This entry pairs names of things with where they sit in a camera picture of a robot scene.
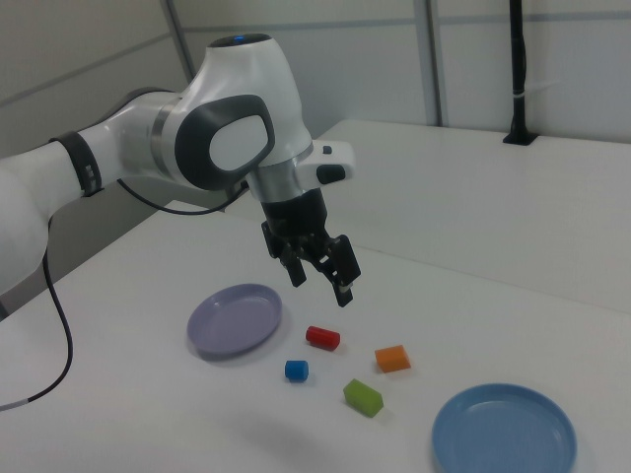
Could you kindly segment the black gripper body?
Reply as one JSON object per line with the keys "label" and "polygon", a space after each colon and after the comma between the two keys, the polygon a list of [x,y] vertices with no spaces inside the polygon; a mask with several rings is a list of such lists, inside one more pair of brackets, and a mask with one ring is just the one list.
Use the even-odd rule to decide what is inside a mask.
{"label": "black gripper body", "polygon": [[324,257],[329,235],[320,189],[283,202],[262,203],[261,207],[265,215],[261,227],[272,257],[279,257],[287,245],[309,257]]}

